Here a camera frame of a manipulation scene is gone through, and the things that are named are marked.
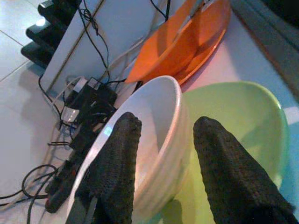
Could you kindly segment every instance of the green bowl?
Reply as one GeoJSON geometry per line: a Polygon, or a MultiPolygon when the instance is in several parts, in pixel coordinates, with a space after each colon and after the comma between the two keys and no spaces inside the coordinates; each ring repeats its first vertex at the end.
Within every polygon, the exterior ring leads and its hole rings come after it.
{"type": "MultiPolygon", "coordinates": [[[[201,116],[218,120],[280,187],[287,158],[288,128],[275,96],[251,82],[218,83],[184,93],[191,123],[201,116]]],[[[214,223],[194,149],[181,191],[150,224],[214,223]]]]}

